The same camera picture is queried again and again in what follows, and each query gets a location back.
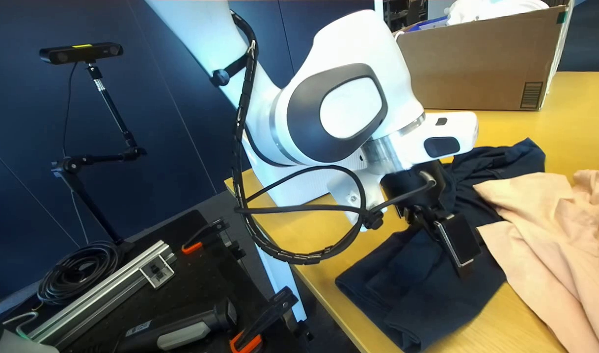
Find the pink cloth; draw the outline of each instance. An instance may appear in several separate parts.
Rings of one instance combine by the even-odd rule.
[[[475,191],[507,222],[479,228],[514,293],[567,352],[599,352],[599,171],[534,173]]]

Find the wire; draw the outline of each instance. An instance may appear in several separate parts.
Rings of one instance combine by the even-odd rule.
[[[281,8],[281,3],[277,0],[277,12],[279,12],[279,18],[281,18],[281,30],[285,34],[285,52],[287,52],[287,59],[293,63],[293,52],[291,52],[291,40],[289,40],[289,32],[287,32],[287,26],[285,26],[285,16],[283,16],[283,8]]]
[[[31,338],[23,332],[23,326],[31,324],[33,320],[27,320],[27,322],[23,322],[23,324],[20,324],[20,326],[16,328],[16,334],[18,334],[23,342],[31,342]]]
[[[137,32],[139,32],[139,38],[147,38],[147,36],[141,36],[141,34],[143,34],[143,26],[141,26],[141,22],[137,20],[137,16],[133,14],[133,8],[131,8],[131,6],[133,6],[133,4],[128,3],[128,16],[131,18],[131,22],[135,22]],[[155,73],[161,73],[161,65],[159,65],[159,61],[157,61],[157,55],[155,55],[155,52],[151,50],[151,46],[147,44],[147,40],[145,40],[145,46],[143,46],[143,48],[145,48],[145,52],[147,52],[149,57],[151,57],[151,65],[155,67]],[[186,140],[188,140],[188,144],[190,144],[190,148],[192,148],[192,154],[194,154],[192,171],[194,171],[194,175],[200,173],[200,167],[202,167],[202,173],[204,173],[204,177],[206,177],[210,189],[218,195],[216,183],[214,183],[214,179],[212,179],[212,175],[210,175],[210,171],[208,171],[208,167],[206,167],[206,163],[204,163],[204,159],[202,159],[202,154],[200,154],[200,150],[198,150],[198,146],[196,146],[194,134],[192,134],[190,128],[186,126],[186,120],[184,120],[184,116],[183,116],[183,112],[181,112],[181,108],[179,108],[179,103],[177,103],[177,99],[175,99],[175,93],[171,91],[169,83],[165,81],[165,75],[159,75],[159,83],[161,83],[163,91],[167,93],[169,103],[171,103],[171,106],[175,108],[177,118],[179,118],[179,122],[181,122],[181,128],[183,128],[183,132],[184,132],[184,136],[186,136]]]
[[[76,73],[76,67],[78,63],[75,63],[69,71],[69,77],[67,77],[67,101],[65,101],[65,116],[63,116],[63,134],[61,134],[61,154],[63,157],[69,157],[67,155],[67,126],[69,126],[69,110],[71,110],[71,93],[73,93],[73,79],[75,79],[75,73]]]
[[[73,63],[73,67],[71,67],[71,71],[67,75],[67,99],[65,99],[63,132],[61,132],[61,155],[63,155],[63,159],[69,157],[69,152],[67,152],[67,130],[69,130],[69,118],[71,118],[73,79],[75,79],[76,67],[78,67],[78,61]],[[78,220],[78,228],[80,228],[80,232],[84,236],[84,246],[88,246],[88,234],[86,234],[86,228],[84,228],[84,222],[82,222],[82,216],[80,216],[80,210],[78,210],[76,197],[75,197],[75,193],[71,189],[69,189],[69,199],[71,199],[75,216]]]
[[[47,306],[61,306],[112,275],[120,261],[120,252],[112,246],[82,248],[41,281],[37,299]]]
[[[78,210],[76,195],[75,195],[75,191],[71,191],[69,185],[67,185],[67,189],[69,189],[69,199],[71,199],[71,205],[73,205],[73,208],[75,208],[75,214],[76,214],[80,232],[82,232],[82,236],[84,236],[84,246],[88,246],[88,234],[86,234],[86,228],[84,228],[84,222],[82,222],[82,216],[80,216],[80,210]]]
[[[383,214],[381,214],[383,208],[387,208],[391,205],[397,205],[397,203],[402,203],[402,201],[408,201],[408,199],[416,197],[418,193],[424,193],[424,191],[436,187],[436,181],[430,175],[424,173],[422,177],[426,179],[426,185],[422,185],[420,189],[414,189],[406,195],[395,197],[395,199],[391,199],[383,205],[367,208],[365,191],[361,187],[359,177],[353,171],[349,171],[346,167],[340,167],[340,165],[316,165],[316,167],[306,167],[306,169],[300,169],[296,173],[291,173],[285,179],[261,189],[259,193],[255,193],[251,197],[245,197],[239,161],[241,161],[241,150],[243,150],[241,142],[243,142],[243,136],[247,136],[245,116],[247,116],[247,108],[249,108],[249,101],[251,101],[253,83],[255,83],[255,65],[257,65],[259,50],[257,50],[257,38],[255,38],[253,30],[249,28],[249,24],[241,16],[238,16],[236,12],[232,14],[232,18],[234,18],[236,26],[249,40],[245,75],[243,75],[241,97],[239,97],[239,106],[238,106],[238,112],[236,112],[236,126],[234,126],[234,163],[236,163],[236,167],[234,167],[234,173],[232,173],[232,181],[234,181],[234,195],[238,199],[238,212],[243,216],[245,226],[247,226],[251,238],[253,238],[253,242],[265,254],[269,254],[275,259],[293,263],[293,265],[316,265],[322,259],[330,259],[330,257],[342,254],[344,250],[347,250],[355,242],[355,238],[359,236],[363,226],[365,228],[379,228],[381,218],[383,218]],[[281,208],[249,208],[247,206],[251,201],[259,199],[261,195],[265,195],[271,189],[281,187],[283,183],[287,183],[291,179],[296,179],[296,177],[300,177],[304,173],[312,173],[312,171],[324,171],[324,169],[344,173],[346,177],[351,179],[351,183],[355,185],[357,195],[359,195],[359,206],[340,206],[340,205],[310,205],[310,206],[281,206]],[[275,246],[275,242],[265,234],[265,230],[261,230],[261,226],[253,218],[253,214],[285,214],[285,212],[312,212],[312,210],[355,212],[357,220],[340,238],[338,244],[334,244],[330,248],[324,248],[320,252],[294,254],[294,252],[287,252],[287,250],[281,250],[279,246]]]
[[[18,314],[18,316],[14,316],[14,318],[8,318],[8,320],[4,322],[4,326],[10,326],[10,324],[20,322],[20,320],[23,320],[23,318],[29,318],[29,320],[25,320],[25,322],[21,324],[21,326],[25,326],[27,322],[33,322],[37,316],[39,316],[39,312],[29,310],[29,312]]]
[[[55,214],[37,199],[37,195],[23,183],[23,179],[6,163],[6,159],[0,155],[0,163],[4,169],[20,183],[20,187],[29,195],[29,199],[47,214],[51,222],[67,236],[71,244],[80,248],[80,244],[65,230],[65,226],[55,218]]]

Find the black tripod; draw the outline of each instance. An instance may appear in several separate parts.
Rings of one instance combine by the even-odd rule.
[[[118,238],[116,230],[110,226],[110,222],[104,218],[96,203],[90,199],[86,189],[82,187],[82,181],[78,179],[78,173],[86,165],[96,163],[114,163],[114,161],[133,161],[139,155],[143,155],[143,150],[137,148],[133,134],[126,128],[114,101],[110,99],[104,83],[102,73],[96,67],[94,61],[86,61],[86,71],[92,77],[110,116],[114,118],[118,130],[122,132],[126,150],[122,154],[114,155],[76,155],[76,157],[63,157],[61,161],[53,161],[53,175],[59,177],[73,193],[78,197],[78,201],[86,206],[90,216],[98,222],[98,226],[108,234],[108,238],[118,246],[122,240]]]

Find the cardboard box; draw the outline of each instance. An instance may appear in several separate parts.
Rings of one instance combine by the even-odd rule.
[[[397,36],[416,99],[426,110],[538,110],[569,8],[565,0],[548,4],[540,12]]]

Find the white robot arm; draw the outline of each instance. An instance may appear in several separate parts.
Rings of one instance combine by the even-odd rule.
[[[334,165],[353,171],[367,206],[383,203],[379,181],[395,171],[469,152],[477,140],[475,114],[426,114],[416,101],[406,63],[377,12],[344,16],[312,42],[298,73],[277,89],[263,67],[251,67],[257,44],[226,0],[147,0],[204,71],[241,110],[251,89],[243,146],[263,187],[304,167]],[[320,169],[269,191],[277,206],[304,205],[322,195],[357,206],[357,187],[340,171]]]

